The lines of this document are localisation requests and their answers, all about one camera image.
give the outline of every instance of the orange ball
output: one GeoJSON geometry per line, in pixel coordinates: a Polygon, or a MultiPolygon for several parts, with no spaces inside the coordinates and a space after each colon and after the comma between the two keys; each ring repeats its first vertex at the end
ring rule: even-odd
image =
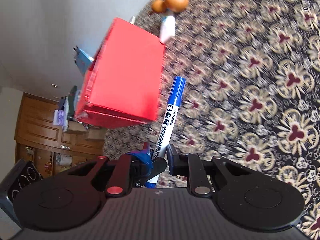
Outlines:
{"type": "Polygon", "coordinates": [[[182,12],[189,4],[189,0],[164,0],[167,8],[173,12],[182,12]]]}
{"type": "Polygon", "coordinates": [[[166,11],[167,7],[162,0],[154,0],[151,4],[151,9],[154,13],[163,13],[166,11]]]}

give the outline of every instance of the black surface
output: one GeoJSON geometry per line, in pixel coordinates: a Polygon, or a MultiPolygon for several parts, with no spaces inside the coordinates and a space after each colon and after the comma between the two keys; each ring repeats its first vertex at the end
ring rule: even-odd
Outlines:
{"type": "Polygon", "coordinates": [[[164,158],[157,157],[152,160],[153,169],[150,172],[150,175],[147,177],[146,180],[152,179],[153,177],[161,174],[167,168],[167,161],[164,158]]]}
{"type": "Polygon", "coordinates": [[[19,226],[21,225],[13,210],[12,202],[24,187],[41,179],[41,174],[31,161],[20,159],[0,183],[0,208],[19,226]]]}
{"type": "Polygon", "coordinates": [[[243,175],[241,170],[237,174],[240,165],[225,158],[212,161],[226,180],[216,201],[229,220],[260,231],[283,230],[298,223],[304,199],[296,188],[250,169],[250,174],[243,175]],[[231,165],[233,174],[228,170],[231,165]]]}
{"type": "Polygon", "coordinates": [[[70,171],[78,176],[59,174],[26,187],[13,202],[20,223],[36,230],[59,231],[91,219],[105,199],[91,181],[106,161],[97,159],[79,173],[70,171]]]}
{"type": "Polygon", "coordinates": [[[210,197],[212,190],[200,157],[195,154],[189,154],[187,162],[189,166],[188,185],[190,192],[198,197],[210,197]],[[207,194],[201,195],[196,192],[197,187],[207,187],[210,191],[207,194]]]}
{"type": "Polygon", "coordinates": [[[24,229],[13,240],[308,240],[297,228],[254,232],[231,223],[186,188],[134,188],[107,200],[88,223],[62,232],[24,229]]]}

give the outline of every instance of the white wall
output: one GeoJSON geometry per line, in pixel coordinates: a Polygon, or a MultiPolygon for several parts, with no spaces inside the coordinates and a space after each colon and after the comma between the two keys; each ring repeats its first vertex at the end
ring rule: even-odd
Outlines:
{"type": "Polygon", "coordinates": [[[0,181],[14,165],[14,133],[23,92],[2,88],[0,91],[0,181]]]}
{"type": "Polygon", "coordinates": [[[83,82],[72,48],[94,56],[113,18],[128,21],[149,1],[0,0],[0,64],[21,90],[60,98],[83,82]]]}

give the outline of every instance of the marker cap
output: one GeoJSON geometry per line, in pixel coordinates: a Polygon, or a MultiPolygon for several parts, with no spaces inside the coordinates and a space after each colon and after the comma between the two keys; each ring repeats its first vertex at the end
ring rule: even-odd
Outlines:
{"type": "Polygon", "coordinates": [[[180,106],[185,84],[186,84],[186,80],[183,77],[174,78],[171,92],[167,102],[168,105],[180,106]]]}

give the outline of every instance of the patterned carpet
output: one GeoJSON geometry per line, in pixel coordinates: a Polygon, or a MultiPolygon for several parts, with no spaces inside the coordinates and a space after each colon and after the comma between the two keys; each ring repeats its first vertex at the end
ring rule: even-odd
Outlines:
{"type": "MultiPolygon", "coordinates": [[[[223,155],[290,183],[305,198],[298,228],[320,231],[320,0],[190,0],[177,16],[162,74],[159,121],[174,75],[187,80],[172,143],[210,160],[223,155]]],[[[150,5],[136,25],[158,35],[150,5]]],[[[108,130],[118,158],[156,142],[160,122],[108,130]]],[[[161,175],[158,187],[185,187],[161,175]]]]}

